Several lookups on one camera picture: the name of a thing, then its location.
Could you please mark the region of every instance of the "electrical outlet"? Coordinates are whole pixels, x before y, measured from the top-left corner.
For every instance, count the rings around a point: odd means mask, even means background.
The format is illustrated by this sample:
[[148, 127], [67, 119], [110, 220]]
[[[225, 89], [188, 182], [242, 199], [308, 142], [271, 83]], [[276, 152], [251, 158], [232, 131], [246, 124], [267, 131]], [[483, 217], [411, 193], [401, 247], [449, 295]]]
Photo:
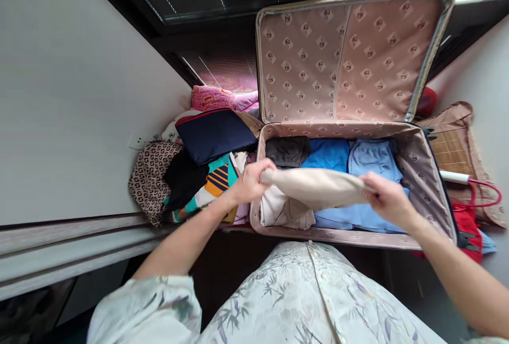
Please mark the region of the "electrical outlet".
[[141, 151], [145, 145], [154, 140], [154, 136], [133, 133], [129, 140], [129, 148]]

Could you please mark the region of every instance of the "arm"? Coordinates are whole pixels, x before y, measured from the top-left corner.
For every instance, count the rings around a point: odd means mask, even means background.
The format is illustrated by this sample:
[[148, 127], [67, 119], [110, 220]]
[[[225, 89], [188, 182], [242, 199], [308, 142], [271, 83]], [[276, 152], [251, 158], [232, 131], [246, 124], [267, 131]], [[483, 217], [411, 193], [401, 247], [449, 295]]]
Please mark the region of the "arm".
[[485, 336], [509, 339], [509, 290], [421, 216], [400, 185], [374, 173], [361, 178], [378, 192], [366, 195], [373, 209], [420, 244], [470, 326]]
[[260, 173], [268, 167], [276, 168], [269, 159], [247, 165], [230, 190], [166, 237], [142, 263], [133, 278], [187, 275], [224, 216], [234, 206], [261, 197], [269, 188], [260, 183]]

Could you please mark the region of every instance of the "pile of clothes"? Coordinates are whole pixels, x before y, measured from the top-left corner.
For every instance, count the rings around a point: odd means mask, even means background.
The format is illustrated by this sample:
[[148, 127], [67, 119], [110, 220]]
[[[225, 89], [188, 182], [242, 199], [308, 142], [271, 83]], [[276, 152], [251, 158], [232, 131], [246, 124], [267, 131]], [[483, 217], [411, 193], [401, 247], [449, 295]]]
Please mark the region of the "pile of clothes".
[[[185, 221], [231, 187], [246, 163], [256, 160], [249, 153], [257, 148], [263, 123], [245, 110], [256, 114], [257, 101], [257, 93], [234, 96], [195, 86], [191, 110], [140, 151], [129, 179], [129, 191], [152, 225]], [[223, 221], [245, 224], [248, 214], [249, 204], [240, 205]]]
[[[268, 140], [266, 156], [279, 169], [322, 168], [354, 176], [373, 171], [388, 180], [400, 183], [403, 175], [396, 165], [396, 141], [389, 139], [358, 138], [308, 139], [307, 137], [280, 137]], [[404, 233], [399, 227], [385, 221], [369, 204], [354, 204], [341, 208], [314, 210], [311, 218], [288, 221], [284, 212], [286, 196], [276, 185], [264, 194], [261, 207], [263, 226], [288, 226], [307, 229], [311, 226], [339, 230], [362, 229], [379, 233]]]

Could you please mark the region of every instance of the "hand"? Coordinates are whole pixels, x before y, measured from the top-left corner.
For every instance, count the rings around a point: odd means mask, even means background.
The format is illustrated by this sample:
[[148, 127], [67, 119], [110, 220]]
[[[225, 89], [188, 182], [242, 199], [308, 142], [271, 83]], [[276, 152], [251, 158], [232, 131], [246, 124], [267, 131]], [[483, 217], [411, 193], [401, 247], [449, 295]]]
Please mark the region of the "hand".
[[226, 193], [233, 197], [236, 204], [251, 202], [261, 197], [270, 188], [270, 185], [260, 183], [260, 174], [267, 168], [276, 169], [276, 165], [269, 158], [246, 165], [244, 172]]
[[374, 172], [369, 172], [360, 178], [378, 193], [377, 196], [366, 192], [366, 198], [373, 210], [382, 218], [401, 227], [409, 234], [416, 224], [425, 221], [424, 217], [411, 204], [400, 184], [387, 180]]

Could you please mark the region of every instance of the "suitcase lid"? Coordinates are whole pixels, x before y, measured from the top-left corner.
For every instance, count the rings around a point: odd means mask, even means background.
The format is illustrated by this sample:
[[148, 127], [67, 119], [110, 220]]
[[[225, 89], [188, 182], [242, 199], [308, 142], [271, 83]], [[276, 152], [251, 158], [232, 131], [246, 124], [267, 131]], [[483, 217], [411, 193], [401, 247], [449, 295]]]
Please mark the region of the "suitcase lid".
[[265, 123], [411, 121], [454, 0], [311, 0], [256, 19]]

